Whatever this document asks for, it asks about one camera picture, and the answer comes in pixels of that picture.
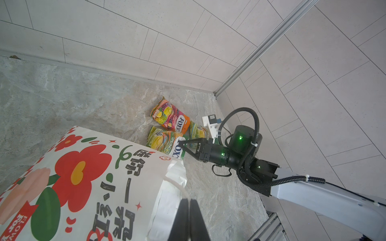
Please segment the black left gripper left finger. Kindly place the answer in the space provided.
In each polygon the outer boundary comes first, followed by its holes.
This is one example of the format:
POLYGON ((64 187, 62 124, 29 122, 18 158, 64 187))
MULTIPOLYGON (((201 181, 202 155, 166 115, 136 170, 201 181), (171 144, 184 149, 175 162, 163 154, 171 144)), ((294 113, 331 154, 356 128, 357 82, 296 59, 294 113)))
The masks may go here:
POLYGON ((187 241, 189 239, 189 227, 189 200, 182 199, 168 241, 187 241))

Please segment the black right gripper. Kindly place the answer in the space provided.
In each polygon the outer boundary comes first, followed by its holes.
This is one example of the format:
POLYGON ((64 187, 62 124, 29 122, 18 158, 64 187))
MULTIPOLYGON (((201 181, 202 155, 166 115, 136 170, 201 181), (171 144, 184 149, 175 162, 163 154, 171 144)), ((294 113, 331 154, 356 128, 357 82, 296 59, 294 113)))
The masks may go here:
POLYGON ((183 160, 185 155, 193 157, 202 162, 211 162, 216 165, 227 165, 229 161, 229 149, 225 146, 214 144, 212 139, 197 138, 182 141, 182 144, 198 144, 197 151, 192 151, 187 146, 179 146, 179 159, 183 160))

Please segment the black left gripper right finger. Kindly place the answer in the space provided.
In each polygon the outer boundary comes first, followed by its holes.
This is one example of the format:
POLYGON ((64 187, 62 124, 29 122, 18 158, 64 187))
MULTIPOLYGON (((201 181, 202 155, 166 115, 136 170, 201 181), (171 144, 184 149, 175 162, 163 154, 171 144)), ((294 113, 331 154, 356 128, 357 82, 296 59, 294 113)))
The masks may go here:
POLYGON ((189 226, 191 241, 211 240, 199 204, 195 199, 190 200, 189 226))

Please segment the green Fox's spring tea bag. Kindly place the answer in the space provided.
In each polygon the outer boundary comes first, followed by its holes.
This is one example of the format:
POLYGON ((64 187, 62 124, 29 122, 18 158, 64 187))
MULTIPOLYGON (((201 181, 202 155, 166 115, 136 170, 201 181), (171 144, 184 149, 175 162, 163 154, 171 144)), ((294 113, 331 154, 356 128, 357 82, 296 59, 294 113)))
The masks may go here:
POLYGON ((185 151, 180 146, 180 141, 185 140, 181 133, 153 126, 148 134, 146 146, 182 160, 185 156, 185 151))

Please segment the orange pink Fox's candy bag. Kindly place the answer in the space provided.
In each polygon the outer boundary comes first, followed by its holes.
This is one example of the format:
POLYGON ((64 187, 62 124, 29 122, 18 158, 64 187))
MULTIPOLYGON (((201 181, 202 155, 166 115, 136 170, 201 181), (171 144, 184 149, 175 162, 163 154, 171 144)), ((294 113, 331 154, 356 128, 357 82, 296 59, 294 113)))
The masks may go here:
POLYGON ((150 116, 168 131, 185 134, 191 120, 165 97, 152 110, 150 116))

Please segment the floral white paper bag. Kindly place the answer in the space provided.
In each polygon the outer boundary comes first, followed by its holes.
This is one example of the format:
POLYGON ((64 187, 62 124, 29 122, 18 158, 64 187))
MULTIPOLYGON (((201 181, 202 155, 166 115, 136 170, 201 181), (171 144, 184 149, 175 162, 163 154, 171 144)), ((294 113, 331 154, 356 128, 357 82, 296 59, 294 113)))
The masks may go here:
POLYGON ((182 160, 75 126, 1 194, 1 240, 166 240, 186 183, 182 160))

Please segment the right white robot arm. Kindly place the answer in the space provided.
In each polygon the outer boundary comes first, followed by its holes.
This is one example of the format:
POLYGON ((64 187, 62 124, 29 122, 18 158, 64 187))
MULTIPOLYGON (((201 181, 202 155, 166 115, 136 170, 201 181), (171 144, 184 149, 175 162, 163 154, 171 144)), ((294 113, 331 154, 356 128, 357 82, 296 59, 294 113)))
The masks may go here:
POLYGON ((218 128, 218 138, 226 122, 238 112, 250 113, 254 128, 237 126, 225 144, 212 138, 197 138, 180 141, 179 145, 198 161, 235 170, 242 184, 260 194, 310 209, 356 230, 368 240, 386 239, 386 202, 381 198, 355 193, 323 178, 296 175, 256 158, 262 135, 253 109, 241 107, 227 115, 218 128))

